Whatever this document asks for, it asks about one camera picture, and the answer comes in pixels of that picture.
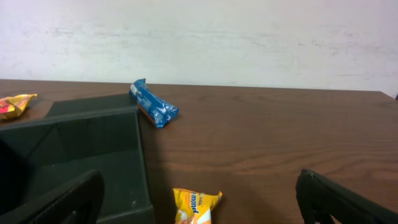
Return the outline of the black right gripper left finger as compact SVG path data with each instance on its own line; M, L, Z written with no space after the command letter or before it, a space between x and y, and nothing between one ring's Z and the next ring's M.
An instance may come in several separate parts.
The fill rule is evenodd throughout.
M96 223L103 198L103 176L90 170L1 215L1 223Z

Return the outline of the blue cookie pack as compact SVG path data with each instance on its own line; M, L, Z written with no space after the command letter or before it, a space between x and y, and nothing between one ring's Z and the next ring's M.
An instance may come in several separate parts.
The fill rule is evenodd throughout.
M136 80L130 86L129 94L136 99L138 107L148 115L158 129L163 128L179 113L178 107L149 90L145 78Z

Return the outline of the yellow orange snack packet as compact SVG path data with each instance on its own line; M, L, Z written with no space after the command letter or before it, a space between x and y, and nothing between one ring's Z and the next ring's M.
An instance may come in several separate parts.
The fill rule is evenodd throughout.
M175 224L211 224L211 211L217 206L223 194L208 195L192 190L174 188L177 207Z

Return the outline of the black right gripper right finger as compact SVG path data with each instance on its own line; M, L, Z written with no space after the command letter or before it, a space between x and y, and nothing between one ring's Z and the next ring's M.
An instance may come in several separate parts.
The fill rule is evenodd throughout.
M316 173L301 171L296 199L305 224L396 224L397 214Z

